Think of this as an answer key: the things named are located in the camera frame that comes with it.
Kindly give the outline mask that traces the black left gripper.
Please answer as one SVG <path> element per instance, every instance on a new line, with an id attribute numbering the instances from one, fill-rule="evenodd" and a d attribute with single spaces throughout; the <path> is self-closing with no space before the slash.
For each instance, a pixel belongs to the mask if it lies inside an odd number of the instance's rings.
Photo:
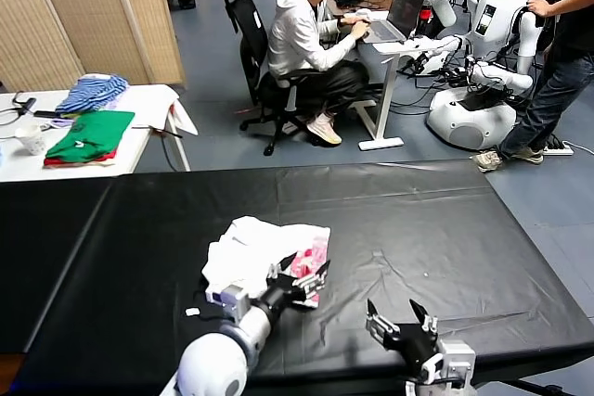
<path id="1" fill-rule="evenodd" d="M 278 274 L 280 264 L 270 265 L 267 273 L 265 303 L 274 311 L 282 311 L 294 302 L 311 300 L 326 284 L 330 260 L 324 262 L 314 273 L 295 279 Z"/>

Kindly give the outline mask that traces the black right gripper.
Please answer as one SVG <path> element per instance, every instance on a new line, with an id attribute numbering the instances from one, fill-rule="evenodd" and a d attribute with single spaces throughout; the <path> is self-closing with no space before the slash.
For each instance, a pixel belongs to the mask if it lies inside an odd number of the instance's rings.
<path id="1" fill-rule="evenodd" d="M 366 330 L 384 349 L 397 351 L 408 371 L 420 371 L 423 364 L 438 353 L 438 318 L 429 315 L 423 305 L 410 299 L 409 304 L 420 324 L 397 326 L 381 315 L 367 300 Z"/>

